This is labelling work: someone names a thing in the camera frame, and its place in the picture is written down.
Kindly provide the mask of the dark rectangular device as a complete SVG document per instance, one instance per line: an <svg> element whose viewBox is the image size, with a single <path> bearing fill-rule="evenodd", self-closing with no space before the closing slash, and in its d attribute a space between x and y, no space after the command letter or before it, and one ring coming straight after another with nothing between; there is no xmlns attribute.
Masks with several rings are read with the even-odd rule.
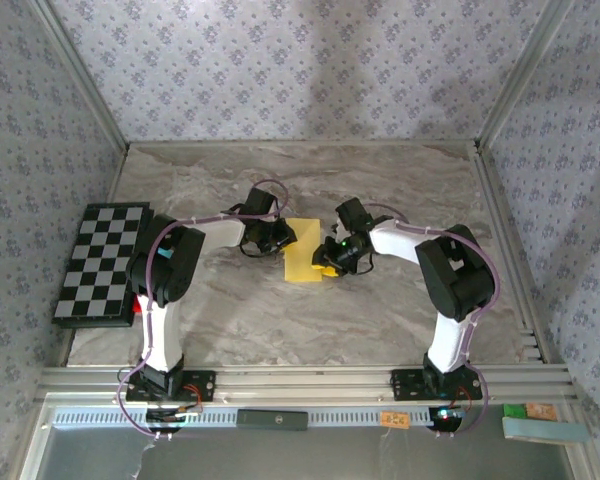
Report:
<svg viewBox="0 0 600 480"><path fill-rule="evenodd" d="M236 426L246 429L306 431L309 415L304 411L239 409Z"/></svg>

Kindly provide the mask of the aluminium frame post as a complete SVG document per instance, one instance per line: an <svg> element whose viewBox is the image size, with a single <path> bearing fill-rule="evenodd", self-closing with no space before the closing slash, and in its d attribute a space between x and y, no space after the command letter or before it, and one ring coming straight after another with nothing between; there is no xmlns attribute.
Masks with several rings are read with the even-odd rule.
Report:
<svg viewBox="0 0 600 480"><path fill-rule="evenodd" d="M51 0L26 0L109 143L125 154L128 142L100 94Z"/></svg>
<svg viewBox="0 0 600 480"><path fill-rule="evenodd" d="M524 48L475 139L479 154L489 150L551 46L575 0L547 0Z"/></svg>

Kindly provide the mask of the blue-grey block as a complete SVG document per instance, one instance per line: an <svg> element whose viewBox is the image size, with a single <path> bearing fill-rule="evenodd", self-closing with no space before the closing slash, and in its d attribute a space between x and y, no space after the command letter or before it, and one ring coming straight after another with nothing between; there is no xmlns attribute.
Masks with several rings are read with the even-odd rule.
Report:
<svg viewBox="0 0 600 480"><path fill-rule="evenodd" d="M579 423L504 417L502 427L504 437L510 440L571 445L590 439L587 427Z"/></svg>

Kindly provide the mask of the black and grey checkerboard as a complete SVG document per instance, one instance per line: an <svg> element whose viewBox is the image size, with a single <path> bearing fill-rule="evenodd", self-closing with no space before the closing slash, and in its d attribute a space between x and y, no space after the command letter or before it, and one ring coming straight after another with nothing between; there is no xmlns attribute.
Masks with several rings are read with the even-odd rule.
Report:
<svg viewBox="0 0 600 480"><path fill-rule="evenodd" d="M86 207L52 316L54 325L63 329L132 325L134 295L126 266L152 217L147 202Z"/></svg>

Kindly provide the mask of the aluminium side rail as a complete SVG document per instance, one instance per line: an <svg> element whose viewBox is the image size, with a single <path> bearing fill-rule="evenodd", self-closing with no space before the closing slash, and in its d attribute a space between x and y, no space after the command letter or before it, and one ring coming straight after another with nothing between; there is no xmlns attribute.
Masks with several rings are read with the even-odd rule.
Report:
<svg viewBox="0 0 600 480"><path fill-rule="evenodd" d="M504 271L506 291L512 301L521 335L533 337L534 345L525 345L523 358L527 363L563 364L556 347L547 338L547 321L539 313L533 295L533 278L523 251L522 241L496 171L490 152L483 152L475 141L466 144L474 165L474 175L488 211L492 231Z"/></svg>

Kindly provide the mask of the grey metal tray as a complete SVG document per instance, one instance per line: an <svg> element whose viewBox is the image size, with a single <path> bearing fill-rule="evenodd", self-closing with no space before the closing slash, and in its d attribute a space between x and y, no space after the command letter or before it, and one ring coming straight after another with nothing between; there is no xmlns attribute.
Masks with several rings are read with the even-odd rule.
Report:
<svg viewBox="0 0 600 480"><path fill-rule="evenodd" d="M595 446L504 437L503 407L447 436L424 427L273 431L56 428L46 408L14 480L600 480ZM557 422L579 423L563 406Z"/></svg>

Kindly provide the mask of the orange-brown card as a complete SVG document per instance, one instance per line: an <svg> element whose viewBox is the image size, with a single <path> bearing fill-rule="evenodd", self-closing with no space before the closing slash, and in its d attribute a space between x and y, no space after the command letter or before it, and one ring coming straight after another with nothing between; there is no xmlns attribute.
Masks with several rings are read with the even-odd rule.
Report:
<svg viewBox="0 0 600 480"><path fill-rule="evenodd" d="M526 417L533 420L541 421L558 421L556 407L546 403L526 403L524 405Z"/></svg>

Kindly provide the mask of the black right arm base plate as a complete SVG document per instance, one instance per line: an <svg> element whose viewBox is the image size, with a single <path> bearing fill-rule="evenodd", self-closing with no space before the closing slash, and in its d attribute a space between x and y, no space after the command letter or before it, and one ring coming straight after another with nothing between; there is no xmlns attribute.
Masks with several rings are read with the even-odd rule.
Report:
<svg viewBox="0 0 600 480"><path fill-rule="evenodd" d="M396 401L483 398L478 375L466 367L442 375L423 368L394 369L391 371L390 385Z"/></svg>

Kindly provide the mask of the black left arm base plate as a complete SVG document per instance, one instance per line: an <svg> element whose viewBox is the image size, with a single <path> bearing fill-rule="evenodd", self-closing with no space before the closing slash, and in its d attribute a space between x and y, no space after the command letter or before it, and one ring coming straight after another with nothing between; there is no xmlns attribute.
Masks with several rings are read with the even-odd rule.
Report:
<svg viewBox="0 0 600 480"><path fill-rule="evenodd" d="M216 375L212 370L179 370L175 373L141 371L134 374L126 400L134 402L211 402Z"/></svg>

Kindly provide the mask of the aluminium mounting rail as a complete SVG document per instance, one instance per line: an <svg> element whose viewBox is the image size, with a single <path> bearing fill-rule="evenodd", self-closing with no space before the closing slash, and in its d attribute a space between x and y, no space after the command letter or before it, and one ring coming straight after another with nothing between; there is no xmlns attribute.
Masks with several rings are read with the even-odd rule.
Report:
<svg viewBox="0 0 600 480"><path fill-rule="evenodd" d="M391 366L228 366L216 367L214 405L375 405L394 401ZM564 365L511 364L479 368L489 401L496 403L575 401L577 388ZM47 368L38 383L40 399L111 404L116 366Z"/></svg>

